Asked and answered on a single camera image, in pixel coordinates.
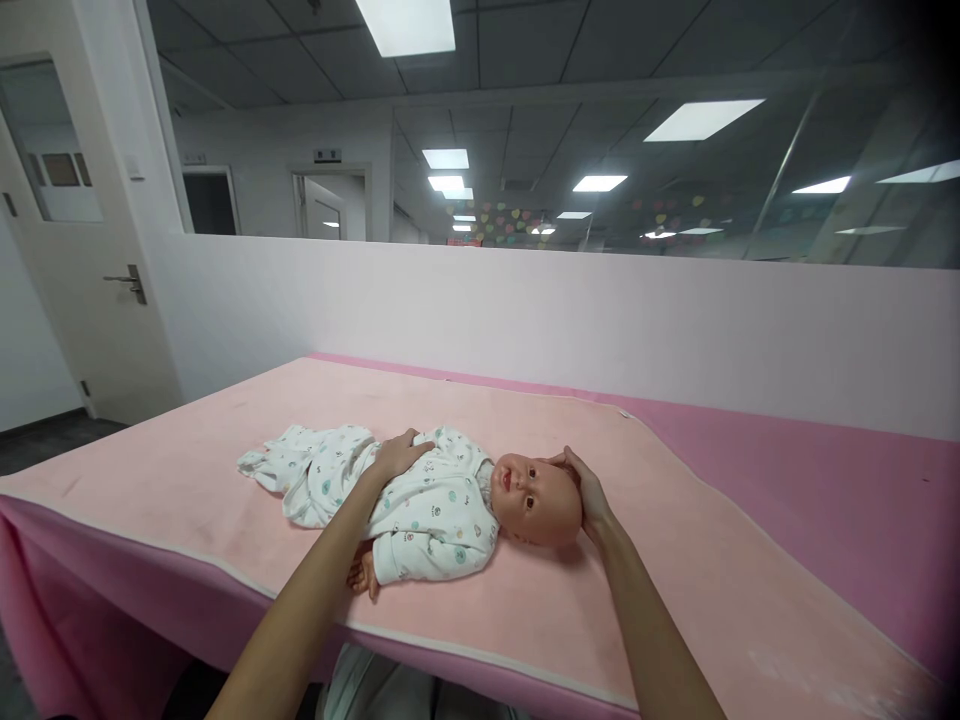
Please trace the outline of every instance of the baby onesie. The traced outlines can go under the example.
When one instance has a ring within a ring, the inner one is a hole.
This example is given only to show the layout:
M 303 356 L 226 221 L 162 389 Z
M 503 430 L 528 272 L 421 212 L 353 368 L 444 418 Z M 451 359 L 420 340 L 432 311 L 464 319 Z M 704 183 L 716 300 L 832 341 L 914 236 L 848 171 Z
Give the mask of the baby onesie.
M 377 581 L 447 580 L 481 570 L 493 554 L 500 525 L 490 509 L 490 457 L 455 428 L 414 438 L 436 448 L 380 493 L 366 538 L 373 543 Z M 364 427 L 309 430 L 291 425 L 266 453 L 237 461 L 240 472 L 270 492 L 283 493 L 283 514 L 321 528 L 333 518 L 380 443 Z

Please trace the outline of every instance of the doll head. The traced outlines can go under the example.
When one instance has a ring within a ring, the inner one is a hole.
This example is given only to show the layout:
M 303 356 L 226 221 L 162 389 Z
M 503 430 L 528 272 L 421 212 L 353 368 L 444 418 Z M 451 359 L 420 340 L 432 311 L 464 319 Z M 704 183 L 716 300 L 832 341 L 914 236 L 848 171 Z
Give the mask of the doll head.
M 490 504 L 513 539 L 560 547 L 574 542 L 583 507 L 580 491 L 563 469 L 523 455 L 504 455 L 490 478 Z

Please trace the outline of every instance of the open door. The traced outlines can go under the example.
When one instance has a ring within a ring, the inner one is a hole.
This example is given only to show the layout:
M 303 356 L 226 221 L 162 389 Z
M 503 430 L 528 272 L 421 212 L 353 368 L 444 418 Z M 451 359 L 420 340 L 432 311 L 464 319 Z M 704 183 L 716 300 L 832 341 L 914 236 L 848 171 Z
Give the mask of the open door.
M 0 2 L 0 212 L 89 409 L 134 423 L 181 395 L 121 167 L 72 3 Z

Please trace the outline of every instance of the dark floor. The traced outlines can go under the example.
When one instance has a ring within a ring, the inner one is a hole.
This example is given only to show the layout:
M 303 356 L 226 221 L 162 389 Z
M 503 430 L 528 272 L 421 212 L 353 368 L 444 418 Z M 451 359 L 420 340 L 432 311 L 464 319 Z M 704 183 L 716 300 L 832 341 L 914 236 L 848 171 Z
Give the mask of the dark floor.
M 9 430 L 0 434 L 0 476 L 20 472 L 124 427 L 108 420 L 91 420 L 84 411 L 78 410 Z M 38 717 L 0 632 L 0 720 L 38 720 Z

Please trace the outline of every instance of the human arm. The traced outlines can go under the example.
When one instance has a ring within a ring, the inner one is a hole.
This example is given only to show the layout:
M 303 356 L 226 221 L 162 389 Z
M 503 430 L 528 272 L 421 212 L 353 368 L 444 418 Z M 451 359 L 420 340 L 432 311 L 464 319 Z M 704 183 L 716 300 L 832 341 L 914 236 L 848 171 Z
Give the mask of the human arm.
M 643 720 L 726 718 L 596 474 L 569 447 L 548 462 L 579 477 L 583 529 L 600 553 Z
M 208 720 L 294 717 L 380 491 L 433 449 L 431 442 L 411 447 L 415 435 L 411 428 L 383 444 L 260 621 Z

